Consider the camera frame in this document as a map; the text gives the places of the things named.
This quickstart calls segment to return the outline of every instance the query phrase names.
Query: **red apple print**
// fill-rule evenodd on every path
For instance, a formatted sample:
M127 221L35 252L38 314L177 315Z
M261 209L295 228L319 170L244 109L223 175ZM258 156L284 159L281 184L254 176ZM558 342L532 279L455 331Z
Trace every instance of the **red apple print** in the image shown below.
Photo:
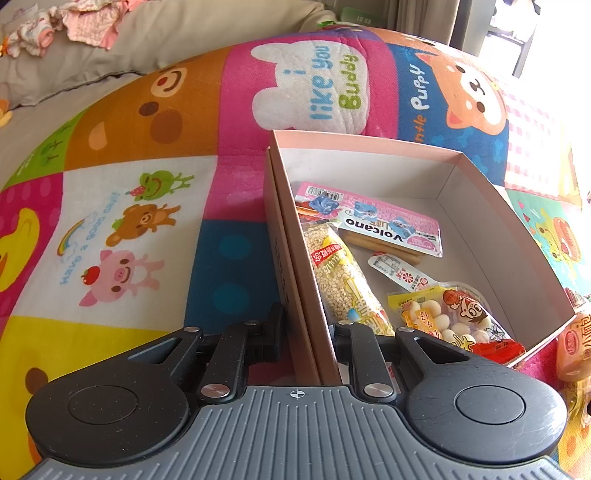
M82 274L82 281L84 285L92 285L100 275L100 268L96 265L94 267L90 267L87 270L84 270Z

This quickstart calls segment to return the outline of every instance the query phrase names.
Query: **cartoon frog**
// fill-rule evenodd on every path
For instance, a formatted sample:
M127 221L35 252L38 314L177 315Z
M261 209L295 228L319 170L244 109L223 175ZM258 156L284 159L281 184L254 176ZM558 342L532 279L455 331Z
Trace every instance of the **cartoon frog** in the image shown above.
M182 173L179 173L176 177L168 170L158 170L154 173L142 173L139 178L139 187L126 192L130 195L134 195L134 200L139 202L140 200L156 200L162 198L167 193L174 193L178 189L188 189L191 185L187 182L193 180L195 175L183 177ZM173 188L175 182L180 182L180 185Z

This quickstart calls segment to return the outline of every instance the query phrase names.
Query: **barcode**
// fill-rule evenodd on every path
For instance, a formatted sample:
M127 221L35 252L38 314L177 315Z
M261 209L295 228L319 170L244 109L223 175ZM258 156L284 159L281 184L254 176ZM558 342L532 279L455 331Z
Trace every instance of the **barcode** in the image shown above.
M342 202L345 198L345 195L342 193L333 192L331 190L323 190L313 186L308 187L308 189L306 190L306 195L312 195L314 197L317 197L318 195L324 195L325 197L328 197L329 199L335 200L337 202Z

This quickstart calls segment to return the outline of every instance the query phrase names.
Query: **puffed rice stick snack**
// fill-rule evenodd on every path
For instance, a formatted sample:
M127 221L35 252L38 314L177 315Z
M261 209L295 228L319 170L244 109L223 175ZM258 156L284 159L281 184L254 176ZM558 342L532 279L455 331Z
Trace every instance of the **puffed rice stick snack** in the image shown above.
M386 312L336 228L322 223L303 229L318 288L336 320L369 325L376 335L394 335Z

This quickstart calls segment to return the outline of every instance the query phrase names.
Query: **black round pad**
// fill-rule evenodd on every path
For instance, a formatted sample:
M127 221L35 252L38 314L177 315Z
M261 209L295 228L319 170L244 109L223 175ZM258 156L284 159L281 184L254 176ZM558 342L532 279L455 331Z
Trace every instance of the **black round pad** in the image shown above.
M475 356L433 364L409 393L406 409L411 427L436 449L488 465L539 457L557 444L566 423L557 392Z
M40 453L79 466L132 462L174 440L189 404L170 373L113 359L58 378L29 402L25 418Z
M129 417L138 406L131 390L115 385L94 385L75 393L68 409L83 423L107 425Z
M470 420L488 425L503 425L523 414L525 403L517 393L495 385L467 388L456 397L456 407Z

